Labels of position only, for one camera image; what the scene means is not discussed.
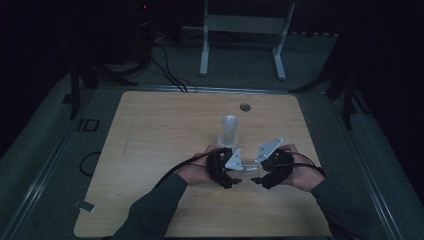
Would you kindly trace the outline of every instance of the dark background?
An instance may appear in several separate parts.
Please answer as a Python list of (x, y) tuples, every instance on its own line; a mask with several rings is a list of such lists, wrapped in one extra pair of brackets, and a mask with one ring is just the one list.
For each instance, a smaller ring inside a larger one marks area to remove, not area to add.
[[(181, 26), (202, 26), (203, 1), (155, 1), (155, 26), (178, 41)], [(230, 11), (230, 0), (214, 0), (210, 10)], [(235, 1), (232, 13), (276, 15), (280, 2)], [(131, 58), (137, 18), (132, 0), (1, 0), (0, 156), (25, 127), (50, 89), (69, 73), (69, 46), (75, 44), (101, 62)], [(340, 33), (327, 69), (355, 66), (355, 86), (385, 132), (414, 189), (421, 185), (424, 146), (424, 4), (373, 1), (299, 1), (289, 32)]]

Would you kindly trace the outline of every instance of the person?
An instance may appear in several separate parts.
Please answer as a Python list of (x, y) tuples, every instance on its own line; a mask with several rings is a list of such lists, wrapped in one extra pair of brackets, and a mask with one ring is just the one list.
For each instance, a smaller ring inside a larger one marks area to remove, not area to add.
[[(216, 149), (208, 146), (204, 153)], [(281, 149), (297, 153), (294, 144)], [(295, 163), (309, 163), (293, 154)], [(206, 166), (206, 157), (193, 162)], [(214, 182), (204, 167), (186, 165), (178, 169), (159, 187), (134, 202), (124, 224), (115, 232), (113, 240), (162, 239), (188, 185)], [(348, 194), (335, 174), (325, 178), (309, 167), (294, 167), (293, 173), (281, 184), (310, 192), (316, 199), (335, 239), (371, 239), (367, 211)]]

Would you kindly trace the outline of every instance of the person's right hand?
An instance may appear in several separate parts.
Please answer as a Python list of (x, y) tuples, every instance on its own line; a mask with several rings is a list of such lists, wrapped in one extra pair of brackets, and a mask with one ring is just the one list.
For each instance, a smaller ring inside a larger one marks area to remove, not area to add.
[[(287, 152), (296, 152), (297, 149), (294, 144), (283, 145), (280, 147)], [(295, 163), (306, 163), (310, 164), (309, 160), (293, 154)], [(290, 185), (292, 187), (298, 188), (305, 192), (310, 192), (315, 186), (324, 181), (325, 177), (318, 172), (317, 170), (310, 167), (293, 167), (293, 173), (284, 180), (281, 184)]]

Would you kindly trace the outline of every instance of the dark sleeve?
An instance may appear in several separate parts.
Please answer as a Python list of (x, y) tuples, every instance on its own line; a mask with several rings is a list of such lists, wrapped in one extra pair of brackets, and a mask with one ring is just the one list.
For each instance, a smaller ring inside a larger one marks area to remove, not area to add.
[(184, 179), (172, 174), (131, 205), (127, 220), (112, 239), (162, 239), (186, 187)]
[(338, 177), (330, 175), (311, 193), (335, 239), (371, 239), (370, 210), (361, 207), (361, 199), (351, 194)]

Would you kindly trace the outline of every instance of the table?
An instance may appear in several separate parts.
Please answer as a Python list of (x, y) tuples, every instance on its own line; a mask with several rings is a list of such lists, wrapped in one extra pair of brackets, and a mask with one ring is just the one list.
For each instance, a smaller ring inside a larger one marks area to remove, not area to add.
[[(251, 110), (244, 112), (240, 104)], [(113, 235), (130, 205), (170, 168), (215, 144), (222, 117), (239, 118), (239, 148), (253, 163), (258, 144), (278, 137), (319, 160), (297, 99), (287, 95), (126, 92), (112, 122), (74, 233)], [(327, 222), (310, 193), (289, 186), (266, 190), (249, 179), (224, 189), (189, 186), (168, 237), (328, 236)]]
[(286, 79), (286, 73), (281, 59), (281, 50), (287, 36), (295, 4), (290, 2), (288, 11), (284, 18), (252, 17), (252, 16), (231, 16), (209, 14), (209, 1), (204, 0), (203, 17), (203, 48), (200, 59), (200, 75), (206, 76), (209, 62), (209, 31), (228, 31), (245, 33), (266, 33), (279, 34), (280, 40), (277, 47), (272, 49), (275, 68), (278, 79)]

